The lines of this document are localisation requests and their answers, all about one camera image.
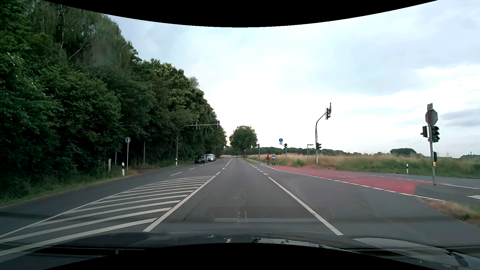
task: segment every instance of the white sky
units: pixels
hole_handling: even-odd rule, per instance
[[[438,0],[311,25],[217,28],[110,16],[143,59],[197,77],[227,136],[255,129],[261,147],[429,155],[427,104],[439,156],[480,154],[480,1]]]

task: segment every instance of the parked car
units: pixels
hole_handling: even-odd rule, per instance
[[[197,164],[197,163],[207,163],[207,162],[208,162],[207,155],[198,155],[195,158],[195,164]]]
[[[215,156],[213,154],[207,154],[208,161],[215,161]]]

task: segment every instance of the road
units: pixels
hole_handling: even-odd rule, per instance
[[[0,268],[45,269],[81,260],[32,252],[72,239],[121,232],[228,227],[386,237],[434,246],[478,245],[478,228],[420,200],[452,194],[450,189],[479,201],[466,196],[470,191],[480,194],[476,189],[266,166],[241,158],[146,171],[0,209]]]

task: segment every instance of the car hood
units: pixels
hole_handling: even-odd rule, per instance
[[[434,247],[398,239],[349,238],[329,233],[302,231],[268,232],[179,232],[179,233],[110,233],[76,239],[36,251],[43,254],[110,255],[150,248],[213,243],[255,243],[302,245],[343,250],[377,257],[402,260],[434,269],[479,269],[480,259],[448,247]]]

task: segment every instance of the roadside grass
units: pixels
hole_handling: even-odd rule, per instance
[[[261,162],[266,162],[266,155],[260,156]],[[322,168],[354,172],[386,172],[396,174],[431,175],[432,163],[429,157],[396,157],[388,154],[361,155],[361,156],[318,156],[318,167],[315,165],[315,156],[299,154],[277,155],[278,165],[291,167]],[[435,167],[437,176],[480,179],[480,162],[460,161],[450,158],[438,158]]]
[[[450,201],[433,201],[428,205],[453,218],[480,228],[480,207]]]
[[[190,164],[193,161],[179,161],[179,165]],[[147,169],[159,169],[159,168],[169,168],[174,167],[175,161],[163,161],[154,164],[140,164],[140,165],[133,165],[130,166],[128,170],[125,171],[125,176],[122,176],[121,166],[111,166],[111,171],[106,172],[103,175],[99,176],[86,176],[86,175],[76,175],[68,180],[59,180],[59,179],[52,179],[46,178],[44,181],[39,185],[27,185],[27,192],[26,195],[19,196],[17,194],[8,193],[2,194],[0,196],[0,208],[5,206],[10,206],[13,204],[18,204],[24,201],[53,195],[60,192],[71,191],[75,189],[79,189],[91,184],[98,184],[102,182],[107,182],[111,180],[116,180],[119,178],[135,175],[139,173],[139,170],[147,170]]]

